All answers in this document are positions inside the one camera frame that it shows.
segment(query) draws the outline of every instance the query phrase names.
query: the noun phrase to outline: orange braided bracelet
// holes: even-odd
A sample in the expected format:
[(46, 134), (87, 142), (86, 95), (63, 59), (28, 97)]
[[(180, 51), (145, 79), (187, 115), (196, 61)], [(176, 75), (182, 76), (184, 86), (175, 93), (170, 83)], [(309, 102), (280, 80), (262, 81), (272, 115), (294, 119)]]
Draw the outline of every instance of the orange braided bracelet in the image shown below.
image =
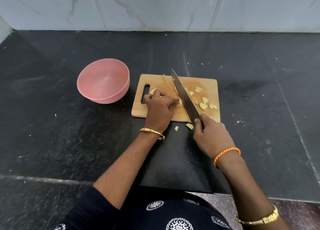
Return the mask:
[(216, 168), (218, 168), (217, 165), (216, 165), (216, 162), (217, 162), (217, 160), (219, 159), (219, 157), (221, 157), (222, 154), (225, 154), (226, 152), (232, 151), (232, 150), (238, 151), (238, 152), (239, 152), (239, 155), (241, 155), (241, 151), (240, 151), (237, 147), (231, 147), (231, 148), (228, 148), (228, 149), (226, 149), (226, 150), (223, 150), (223, 151), (220, 152), (220, 153), (216, 156), (216, 158), (214, 159), (214, 162), (213, 162), (214, 166), (215, 166)]

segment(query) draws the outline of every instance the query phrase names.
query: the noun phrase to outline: wooden cutting board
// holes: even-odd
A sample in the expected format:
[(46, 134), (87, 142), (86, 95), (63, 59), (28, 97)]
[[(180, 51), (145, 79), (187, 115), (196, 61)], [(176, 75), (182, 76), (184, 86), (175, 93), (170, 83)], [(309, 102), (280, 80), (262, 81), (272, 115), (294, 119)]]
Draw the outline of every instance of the wooden cutting board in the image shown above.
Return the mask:
[[(142, 74), (139, 79), (138, 88), (136, 91), (136, 96), (134, 98), (133, 106), (131, 114), (134, 117), (141, 117), (146, 118), (147, 116), (147, 105), (141, 103), (143, 90), (146, 85), (150, 85), (149, 92), (157, 88), (163, 92), (165, 92), (168, 96), (179, 98), (178, 94), (174, 89), (174, 83), (172, 81), (172, 77), (170, 75), (166, 76), (167, 81), (164, 80), (163, 75), (149, 75), (149, 74)], [(218, 98), (218, 84), (217, 80), (214, 79), (206, 79), (206, 78), (194, 78), (194, 77), (182, 77), (179, 76), (179, 79), (184, 86), (189, 91), (193, 91), (194, 94), (191, 98), (195, 98), (198, 103), (202, 102), (202, 97), (206, 97), (209, 103), (213, 103), (217, 106), (217, 109), (210, 109), (209, 106), (203, 111), (199, 104), (195, 104), (196, 108), (198, 109), (199, 113), (205, 113), (210, 118), (214, 119), (216, 122), (220, 122), (220, 107), (219, 107), (219, 98)], [(195, 92), (196, 86), (202, 88), (202, 91), (199, 93)], [(180, 122), (189, 122), (189, 116), (184, 109), (183, 106), (177, 107), (174, 110), (174, 116), (172, 121), (180, 121)]]

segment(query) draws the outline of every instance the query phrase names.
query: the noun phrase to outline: pink bowl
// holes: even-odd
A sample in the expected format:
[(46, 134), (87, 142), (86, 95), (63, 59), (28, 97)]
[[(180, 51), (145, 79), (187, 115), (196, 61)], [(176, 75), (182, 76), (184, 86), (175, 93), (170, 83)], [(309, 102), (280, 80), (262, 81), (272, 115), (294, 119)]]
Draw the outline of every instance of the pink bowl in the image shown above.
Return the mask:
[(130, 85), (129, 69), (117, 59), (100, 59), (79, 74), (79, 92), (96, 103), (114, 103), (126, 94)]

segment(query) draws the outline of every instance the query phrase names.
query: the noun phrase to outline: kitchen knife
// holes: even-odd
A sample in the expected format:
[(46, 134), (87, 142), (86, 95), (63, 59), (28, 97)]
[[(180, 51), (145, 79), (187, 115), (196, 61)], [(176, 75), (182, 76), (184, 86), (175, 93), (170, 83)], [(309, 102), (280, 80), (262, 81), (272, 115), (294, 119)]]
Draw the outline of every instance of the kitchen knife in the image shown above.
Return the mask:
[(186, 113), (188, 114), (188, 116), (191, 120), (191, 123), (194, 124), (194, 121), (196, 118), (201, 120), (201, 116), (200, 116), (197, 108), (195, 107), (195, 105), (194, 105), (193, 101), (191, 100), (187, 91), (184, 89), (177, 74), (172, 69), (171, 69), (171, 76), (172, 76), (173, 83), (177, 89), (178, 95), (182, 101), (182, 104), (183, 104), (184, 108), (186, 109)]

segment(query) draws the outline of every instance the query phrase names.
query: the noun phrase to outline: bangle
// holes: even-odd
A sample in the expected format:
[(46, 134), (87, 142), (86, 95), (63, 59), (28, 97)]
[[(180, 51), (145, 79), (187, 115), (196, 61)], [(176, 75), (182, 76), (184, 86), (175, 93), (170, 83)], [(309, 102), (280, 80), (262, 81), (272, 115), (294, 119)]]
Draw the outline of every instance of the bangle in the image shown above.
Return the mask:
[(219, 157), (221, 157), (222, 154), (225, 154), (226, 152), (232, 151), (232, 150), (237, 150), (237, 151), (239, 152), (239, 155), (241, 155), (241, 151), (240, 151), (238, 148), (236, 148), (236, 147), (228, 148), (228, 149), (220, 152), (220, 153), (216, 156), (216, 158), (214, 159), (214, 162), (213, 162), (214, 166), (215, 166), (216, 168), (218, 168), (217, 165), (216, 165), (216, 162), (217, 162), (217, 160), (219, 159)]
[(261, 224), (267, 224), (270, 222), (274, 222), (275, 220), (278, 219), (279, 213), (278, 213), (278, 209), (276, 208), (276, 206), (273, 205), (273, 207), (274, 207), (274, 210), (269, 216), (263, 217), (261, 220), (258, 220), (258, 221), (244, 222), (244, 221), (241, 221), (238, 216), (236, 216), (235, 219), (237, 220), (238, 223), (243, 224), (243, 225), (261, 225)]
[(160, 137), (158, 138), (158, 140), (164, 140), (165, 139), (165, 136), (162, 135), (161, 133), (157, 132), (157, 131), (154, 131), (152, 129), (148, 129), (148, 128), (142, 128), (140, 129), (139, 131), (148, 131), (148, 132), (152, 132), (152, 133), (155, 133), (157, 135), (159, 135)]

